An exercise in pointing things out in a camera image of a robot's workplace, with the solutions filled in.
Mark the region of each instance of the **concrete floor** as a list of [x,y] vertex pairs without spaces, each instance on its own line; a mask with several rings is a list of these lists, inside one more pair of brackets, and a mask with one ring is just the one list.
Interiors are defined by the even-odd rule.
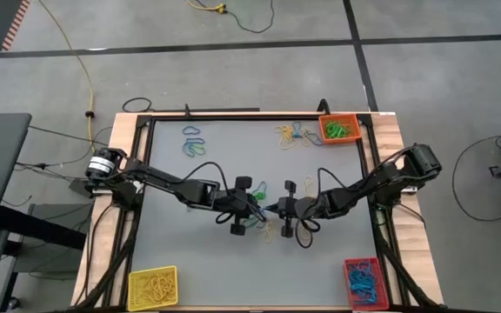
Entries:
[[[274,26],[261,35],[243,32],[231,17],[193,10],[181,0],[46,3],[78,49],[351,37],[340,0],[274,0]],[[227,4],[250,27],[268,23],[268,0]],[[352,5],[362,38],[501,34],[501,1],[357,0]],[[33,1],[12,50],[64,49],[57,28]],[[479,138],[501,134],[501,42],[367,46],[364,54],[379,109],[396,111],[405,143],[430,144],[444,166],[419,194],[444,301],[452,308],[501,311],[501,222],[474,222],[451,197],[451,169],[461,150]],[[368,109],[351,46],[83,60],[96,92],[96,130],[111,126],[131,97],[149,97],[155,109],[188,103],[193,108],[313,110],[322,97],[334,110]],[[27,111],[34,125],[83,137],[88,96],[73,57],[0,59],[0,112]],[[98,139],[108,138],[105,132]],[[87,144],[31,130],[20,160],[68,161],[87,149]],[[458,192],[473,214],[501,215],[501,182],[488,179],[485,168],[500,160],[493,143],[465,156]],[[60,171],[81,176],[85,166],[75,163]],[[65,182],[21,172],[11,178],[5,199],[21,202],[33,195],[34,203],[83,201],[66,187]],[[0,264],[0,293],[9,266]],[[65,308],[73,284],[21,275],[14,295],[25,305],[18,311]]]

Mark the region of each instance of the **yellow bin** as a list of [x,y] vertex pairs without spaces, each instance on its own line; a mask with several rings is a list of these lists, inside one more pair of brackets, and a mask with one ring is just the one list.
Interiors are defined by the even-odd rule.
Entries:
[[175,305],[179,300],[177,267],[166,266],[129,274],[129,312]]

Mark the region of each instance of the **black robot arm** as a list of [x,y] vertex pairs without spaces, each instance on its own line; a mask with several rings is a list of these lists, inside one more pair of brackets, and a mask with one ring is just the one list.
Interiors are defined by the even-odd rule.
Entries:
[[[396,161],[404,157],[404,166],[399,169]],[[203,179],[189,179],[196,170],[206,164],[218,167],[225,184],[225,190],[220,190],[220,184]],[[291,181],[285,182],[288,196],[279,198],[279,201],[266,207],[266,210],[277,213],[285,220],[282,236],[291,237],[293,228],[291,219],[296,218],[305,228],[304,221],[313,219],[332,219],[346,215],[355,207],[357,201],[365,196],[373,195],[378,205],[392,207],[401,197],[401,190],[407,186],[419,189],[424,183],[434,179],[442,166],[434,156],[431,148],[425,144],[414,144],[400,150],[380,163],[367,177],[351,186],[320,191],[316,197],[293,197],[296,185]],[[106,186],[112,192],[116,205],[126,210],[140,208],[141,197],[134,182],[163,190],[173,194],[179,202],[200,210],[208,210],[226,215],[223,220],[216,219],[217,223],[225,223],[232,217],[235,222],[230,232],[235,235],[244,235],[245,228],[240,220],[254,215],[261,222],[265,216],[258,208],[257,200],[249,193],[252,179],[248,176],[237,177],[235,188],[227,189],[224,173],[221,168],[212,162],[204,163],[193,170],[187,177],[179,178],[152,168],[136,158],[127,157],[125,152],[118,149],[103,148],[94,154],[86,170],[88,182],[85,188],[92,191],[94,188]]]
[[102,186],[109,188],[113,202],[125,210],[141,207],[141,194],[135,185],[135,182],[139,182],[171,193],[179,202],[193,209],[223,213],[227,216],[221,222],[217,219],[217,223],[225,223],[235,217],[230,229],[234,235],[244,235],[245,227],[240,224],[240,220],[249,218],[251,214],[265,222],[265,217],[258,211],[257,200],[246,192],[252,185],[252,179],[247,176],[237,177],[235,188],[220,190],[218,182],[179,178],[152,168],[136,158],[128,157],[122,150],[108,148],[96,151],[90,159],[85,175],[88,177],[85,189],[92,192]]
[[[401,169],[396,165],[400,158],[403,158],[404,162]],[[318,183],[320,183],[321,170],[331,174],[326,169],[318,169]],[[320,191],[316,197],[294,198],[296,185],[291,181],[286,181],[285,188],[289,191],[289,195],[279,198],[278,202],[269,206],[267,210],[278,213],[279,217],[285,220],[282,236],[291,237],[292,218],[302,223],[305,220],[312,222],[312,219],[332,219],[344,216],[357,205],[358,200],[371,195],[374,196],[378,205],[391,208],[399,202],[403,188],[414,186],[421,189],[441,170],[442,165],[431,147],[426,144],[414,144],[388,157],[367,177],[353,185],[344,186],[337,180],[341,187]]]

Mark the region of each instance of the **plastic bin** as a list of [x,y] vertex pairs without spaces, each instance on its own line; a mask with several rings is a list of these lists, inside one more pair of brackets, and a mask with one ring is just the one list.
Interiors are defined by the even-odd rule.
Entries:
[[175,305],[178,300],[177,267],[166,266],[129,274],[127,306],[129,312]]
[[[376,278],[376,295],[377,301],[375,303],[357,303],[362,300],[362,297],[351,292],[351,283],[349,281],[349,271],[351,266],[358,266],[360,263],[369,263],[371,265],[371,273]],[[386,292],[384,284],[384,276],[382,275],[382,270],[380,270],[380,263],[377,257],[367,257],[367,258],[354,258],[346,259],[344,262],[344,279],[347,285],[347,290],[349,294],[349,301],[351,303],[351,308],[353,310],[368,311],[368,310],[387,310],[390,307],[390,302],[388,301],[388,294]]]
[[[341,138],[329,138],[328,134],[326,134],[326,125],[330,122],[340,123],[346,127],[350,131],[349,135]],[[318,123],[325,144],[354,143],[361,137],[361,130],[358,127],[357,115],[355,114],[324,115],[318,117]]]

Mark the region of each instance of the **wooden frame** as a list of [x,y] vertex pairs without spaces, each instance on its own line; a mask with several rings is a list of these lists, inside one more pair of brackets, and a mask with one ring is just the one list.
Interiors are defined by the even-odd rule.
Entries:
[[[403,141],[399,126],[397,124],[397,117],[395,113],[384,112],[332,112],[332,114],[370,114],[374,134],[377,142],[377,150],[381,159],[385,159],[395,151],[403,148]],[[273,117],[273,116],[310,116],[322,115],[323,112],[194,112],[191,113],[193,117],[213,117],[221,115],[223,117],[237,117],[237,116],[256,116],[256,117]],[[153,117],[184,117],[184,112],[156,112],[156,113],[118,113],[113,124],[113,130],[110,137],[110,147],[119,148],[131,155],[131,147],[137,127],[137,119],[140,116],[153,116]],[[138,151],[136,151],[137,158],[142,159],[146,146],[147,128],[143,129],[140,136],[140,144]],[[373,168],[373,159],[371,148],[369,145],[366,129],[362,127],[362,137],[364,141],[364,151],[366,154],[366,161],[368,168]],[[416,196],[402,195],[402,202],[414,209],[420,214],[418,201]],[[117,229],[117,221],[119,217],[119,209],[112,208],[102,217],[97,231],[93,233],[94,222],[100,217],[104,209],[110,204],[110,196],[99,196],[94,204],[92,212],[92,223],[90,231],[95,236],[95,244],[92,249],[92,262],[90,264],[90,277],[88,277],[88,291],[92,290],[97,282],[100,280],[104,272],[110,264],[110,256],[112,252],[113,241]],[[428,238],[424,231],[423,224],[418,221],[414,216],[411,216],[402,210],[394,210],[393,224],[397,235],[397,244],[399,253],[402,258],[404,267],[410,272],[411,276],[415,279],[417,284],[424,290],[428,297],[437,303],[442,302],[442,295],[438,284],[438,278],[434,269],[432,261],[431,250],[428,244]],[[127,216],[123,240],[126,238],[130,230],[132,216]],[[387,229],[383,228],[383,233],[387,236]],[[84,286],[86,276],[86,249],[83,251],[83,258],[77,273],[77,283],[73,292],[71,305],[74,305],[80,297],[82,301],[84,293],[81,295],[81,290]],[[400,304],[399,289],[397,286],[397,277],[393,268],[386,261],[386,268],[388,272],[389,282],[392,291],[392,298],[395,304]],[[121,287],[124,281],[124,264],[121,265],[116,273],[111,292],[111,305],[119,304],[119,297],[121,294]],[[168,310],[349,310],[350,307],[344,306],[177,306],[168,308]]]

